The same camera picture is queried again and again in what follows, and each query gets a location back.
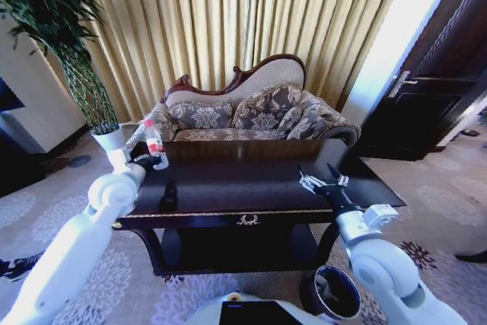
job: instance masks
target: potted plant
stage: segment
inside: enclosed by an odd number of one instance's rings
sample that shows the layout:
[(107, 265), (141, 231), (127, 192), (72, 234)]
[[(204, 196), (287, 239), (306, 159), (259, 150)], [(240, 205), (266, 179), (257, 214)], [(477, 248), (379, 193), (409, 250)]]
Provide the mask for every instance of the potted plant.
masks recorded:
[(83, 22), (102, 21), (99, 5), (94, 0), (0, 0), (0, 12), (17, 23), (10, 30), (14, 47), (19, 34), (25, 33), (60, 61), (72, 98), (102, 147), (109, 151), (123, 146), (107, 89), (91, 68), (83, 44), (96, 37)]

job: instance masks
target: brass drawer handle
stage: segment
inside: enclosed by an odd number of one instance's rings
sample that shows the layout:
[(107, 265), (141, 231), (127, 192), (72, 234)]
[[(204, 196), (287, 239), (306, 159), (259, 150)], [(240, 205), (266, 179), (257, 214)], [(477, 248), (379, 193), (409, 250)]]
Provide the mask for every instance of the brass drawer handle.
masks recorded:
[[(253, 217), (251, 220), (247, 220), (247, 216)], [(259, 217), (257, 215), (243, 215), (240, 217), (240, 221), (237, 222), (237, 225), (258, 225), (260, 224), (259, 222)]]

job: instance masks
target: plastic bottle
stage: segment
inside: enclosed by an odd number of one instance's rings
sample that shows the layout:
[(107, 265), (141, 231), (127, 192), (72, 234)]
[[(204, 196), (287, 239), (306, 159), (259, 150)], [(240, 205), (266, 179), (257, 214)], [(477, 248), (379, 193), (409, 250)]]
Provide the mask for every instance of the plastic bottle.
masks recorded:
[(159, 131), (154, 127), (154, 123), (147, 119), (145, 125), (145, 141), (151, 156), (160, 157), (161, 162), (153, 166), (155, 170), (162, 170), (169, 166), (169, 161), (162, 145), (162, 138)]

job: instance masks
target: dark wooden door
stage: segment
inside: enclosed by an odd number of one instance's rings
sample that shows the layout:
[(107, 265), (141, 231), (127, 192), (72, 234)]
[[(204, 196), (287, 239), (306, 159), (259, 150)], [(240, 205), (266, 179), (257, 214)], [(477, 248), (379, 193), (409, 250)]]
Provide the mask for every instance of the dark wooden door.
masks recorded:
[(423, 158), (486, 90), (487, 0), (441, 0), (365, 123), (359, 151)]

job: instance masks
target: table drawer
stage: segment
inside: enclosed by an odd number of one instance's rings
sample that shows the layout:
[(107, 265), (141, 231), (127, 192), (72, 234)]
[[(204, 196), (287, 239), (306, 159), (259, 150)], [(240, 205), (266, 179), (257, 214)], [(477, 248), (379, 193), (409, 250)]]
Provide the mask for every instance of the table drawer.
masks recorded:
[(204, 228), (251, 227), (260, 225), (287, 225), (298, 223), (331, 222), (329, 209), (263, 212), (204, 212), (194, 214), (157, 213), (127, 215), (119, 218), (115, 229), (131, 228)]

